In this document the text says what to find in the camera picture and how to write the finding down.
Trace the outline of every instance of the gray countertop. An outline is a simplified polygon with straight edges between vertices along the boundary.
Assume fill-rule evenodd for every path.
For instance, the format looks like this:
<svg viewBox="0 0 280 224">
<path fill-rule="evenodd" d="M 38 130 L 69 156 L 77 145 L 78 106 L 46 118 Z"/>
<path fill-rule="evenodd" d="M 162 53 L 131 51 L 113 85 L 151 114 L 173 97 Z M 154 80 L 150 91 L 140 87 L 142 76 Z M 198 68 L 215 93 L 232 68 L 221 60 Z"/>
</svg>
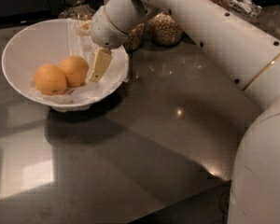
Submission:
<svg viewBox="0 0 280 224">
<path fill-rule="evenodd" d="M 20 29 L 0 30 L 0 59 Z M 17 94 L 0 62 L 0 224 L 127 223 L 231 179 L 258 108 L 188 37 L 147 36 L 130 61 L 127 84 L 68 113 Z"/>
</svg>

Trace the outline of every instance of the orange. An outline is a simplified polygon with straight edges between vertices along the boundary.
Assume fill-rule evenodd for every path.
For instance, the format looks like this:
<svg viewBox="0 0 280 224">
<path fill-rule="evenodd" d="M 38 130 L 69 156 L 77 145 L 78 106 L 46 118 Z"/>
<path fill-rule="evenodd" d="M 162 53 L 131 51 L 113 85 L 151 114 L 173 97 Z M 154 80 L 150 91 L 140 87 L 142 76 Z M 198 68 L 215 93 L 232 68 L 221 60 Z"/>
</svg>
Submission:
<svg viewBox="0 0 280 224">
<path fill-rule="evenodd" d="M 84 84 L 90 68 L 84 58 L 76 55 L 65 57 L 59 67 L 65 73 L 67 84 L 71 87 Z"/>
<path fill-rule="evenodd" d="M 66 90 L 66 77 L 57 65 L 44 63 L 35 71 L 34 84 L 42 94 L 63 94 Z"/>
</svg>

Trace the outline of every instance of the jar of nuts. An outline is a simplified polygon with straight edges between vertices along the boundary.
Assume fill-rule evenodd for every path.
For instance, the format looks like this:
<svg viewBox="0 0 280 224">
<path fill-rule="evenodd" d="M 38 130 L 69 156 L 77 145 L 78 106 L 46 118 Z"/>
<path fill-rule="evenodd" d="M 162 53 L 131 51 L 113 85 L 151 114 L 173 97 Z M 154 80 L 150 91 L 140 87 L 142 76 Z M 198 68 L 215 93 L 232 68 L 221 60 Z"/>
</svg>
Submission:
<svg viewBox="0 0 280 224">
<path fill-rule="evenodd" d="M 128 53 L 139 49 L 144 41 L 144 34 L 146 31 L 146 26 L 144 23 L 138 24 L 132 31 L 129 33 L 128 40 L 123 43 L 123 47 Z"/>
<path fill-rule="evenodd" d="M 157 45 L 170 47 L 177 45 L 184 31 L 170 15 L 162 12 L 148 22 L 151 39 Z"/>
</svg>

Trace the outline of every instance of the bowl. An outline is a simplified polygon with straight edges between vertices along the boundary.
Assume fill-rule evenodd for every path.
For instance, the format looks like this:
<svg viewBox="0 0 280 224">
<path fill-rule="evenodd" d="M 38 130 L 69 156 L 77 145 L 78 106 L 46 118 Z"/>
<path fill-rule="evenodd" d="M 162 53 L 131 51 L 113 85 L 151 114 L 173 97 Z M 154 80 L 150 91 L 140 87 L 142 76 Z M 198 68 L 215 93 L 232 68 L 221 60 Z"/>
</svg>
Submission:
<svg viewBox="0 0 280 224">
<path fill-rule="evenodd" d="M 89 35 L 77 35 L 76 28 L 82 22 L 70 19 L 42 21 L 14 35 L 2 55 L 3 73 L 11 87 L 32 101 L 61 112 L 88 109 L 115 91 L 126 80 L 129 69 L 129 57 L 123 46 L 112 49 L 112 61 L 98 83 L 87 80 L 85 85 L 66 94 L 75 99 L 57 101 L 55 97 L 34 92 L 35 70 L 43 63 L 58 64 L 66 56 L 79 55 L 86 59 L 92 70 L 94 52 L 99 47 Z"/>
</svg>

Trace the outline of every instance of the white robotic arm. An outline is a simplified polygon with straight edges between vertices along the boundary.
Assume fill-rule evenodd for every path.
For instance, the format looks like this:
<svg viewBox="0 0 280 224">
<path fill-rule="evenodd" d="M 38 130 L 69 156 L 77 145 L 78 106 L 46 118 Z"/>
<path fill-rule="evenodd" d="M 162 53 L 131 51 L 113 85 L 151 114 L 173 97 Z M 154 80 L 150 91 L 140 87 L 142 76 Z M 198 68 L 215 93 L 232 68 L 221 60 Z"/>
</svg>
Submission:
<svg viewBox="0 0 280 224">
<path fill-rule="evenodd" d="M 110 0 L 92 18 L 92 40 L 117 48 L 161 10 L 264 111 L 237 153 L 229 224 L 280 224 L 280 40 L 208 0 Z"/>
</svg>

